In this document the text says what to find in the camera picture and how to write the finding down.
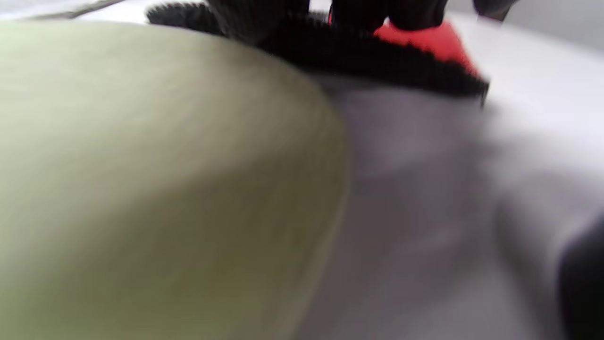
pale green object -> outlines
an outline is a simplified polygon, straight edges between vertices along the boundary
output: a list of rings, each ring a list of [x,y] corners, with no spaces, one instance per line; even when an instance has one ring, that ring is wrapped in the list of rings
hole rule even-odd
[[[172,28],[0,42],[0,339],[287,339],[346,187],[321,91]]]

red fabric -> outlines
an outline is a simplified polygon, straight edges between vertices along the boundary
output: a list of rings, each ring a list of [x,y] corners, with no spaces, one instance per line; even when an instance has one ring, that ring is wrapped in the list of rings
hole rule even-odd
[[[375,36],[391,44],[411,44],[422,51],[431,52],[437,60],[454,60],[462,64],[468,72],[478,75],[478,70],[467,55],[461,39],[450,22],[422,31],[402,31],[385,24],[374,32]]]

black fuzzy object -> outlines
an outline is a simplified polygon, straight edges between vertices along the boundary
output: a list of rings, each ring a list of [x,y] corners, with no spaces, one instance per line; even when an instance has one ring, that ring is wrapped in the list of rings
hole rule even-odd
[[[222,35],[216,18],[203,4],[169,4],[147,12],[151,24]],[[304,13],[289,13],[258,48],[302,69],[356,76],[395,86],[457,97],[486,96],[488,83],[457,62],[442,62],[412,45],[384,42],[368,31],[329,25]]]

